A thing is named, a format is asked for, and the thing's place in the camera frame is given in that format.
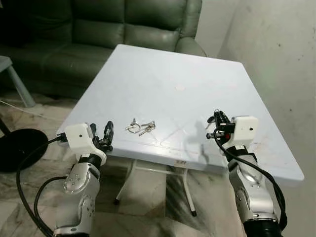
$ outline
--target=white cable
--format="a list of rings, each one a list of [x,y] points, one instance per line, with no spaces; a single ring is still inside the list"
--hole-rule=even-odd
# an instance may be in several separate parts
[[[47,116],[40,115],[40,114],[37,114],[37,113],[33,113],[33,112],[30,112],[30,111],[26,111],[26,110],[23,110],[23,109],[21,109],[21,108],[19,108],[19,107],[16,107],[16,106],[14,106],[14,105],[11,105],[11,104],[9,104],[9,103],[7,103],[7,102],[4,102],[4,101],[2,101],[2,100],[0,100],[0,102],[3,103],[3,104],[5,104],[5,105],[11,106],[11,107],[13,107],[13,108],[15,108],[15,109],[17,109],[17,110],[20,110],[20,111],[22,111],[22,112],[25,112],[25,113],[27,113],[27,114],[32,114],[32,115],[36,115],[36,116],[39,116],[39,117],[42,117],[42,118],[45,118],[45,119],[51,119],[51,120],[63,122],[62,119],[51,118],[51,117],[47,117]]]

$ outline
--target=white wall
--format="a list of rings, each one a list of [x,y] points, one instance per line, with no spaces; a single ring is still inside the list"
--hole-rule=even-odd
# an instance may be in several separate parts
[[[239,0],[202,0],[196,41],[216,58]]]
[[[314,0],[240,0],[219,53],[240,61],[305,175],[282,187],[286,237],[316,236]]]

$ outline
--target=sofa backrest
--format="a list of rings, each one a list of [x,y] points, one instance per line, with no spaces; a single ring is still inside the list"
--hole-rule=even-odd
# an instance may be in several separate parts
[[[201,0],[73,0],[73,42],[173,51],[195,37]]]
[[[21,15],[38,38],[168,51],[179,38],[195,37],[201,10],[201,0],[12,1],[23,5]]]
[[[72,41],[70,0],[2,0],[4,9],[19,18],[35,38]]]

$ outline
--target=sticker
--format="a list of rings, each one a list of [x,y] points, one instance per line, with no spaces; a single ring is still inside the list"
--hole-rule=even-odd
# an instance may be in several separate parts
[[[235,146],[235,148],[236,148],[236,150],[244,150],[245,149],[245,147],[243,147],[243,146]]]
[[[175,160],[174,161],[174,167],[180,167],[180,168],[185,168],[186,167],[186,161],[184,160]]]

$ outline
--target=gray stool leg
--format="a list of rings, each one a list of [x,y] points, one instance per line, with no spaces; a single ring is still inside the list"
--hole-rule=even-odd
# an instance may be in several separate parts
[[[9,72],[9,75],[14,83],[14,86],[15,86],[16,90],[18,91],[21,99],[23,100],[25,106],[26,107],[33,107],[35,105],[35,101],[31,97],[29,91],[27,90],[27,88],[25,87],[25,85],[23,84],[21,79],[19,78],[19,76],[16,73],[16,71],[14,70],[14,68],[12,66],[10,66],[7,68],[7,70]]]

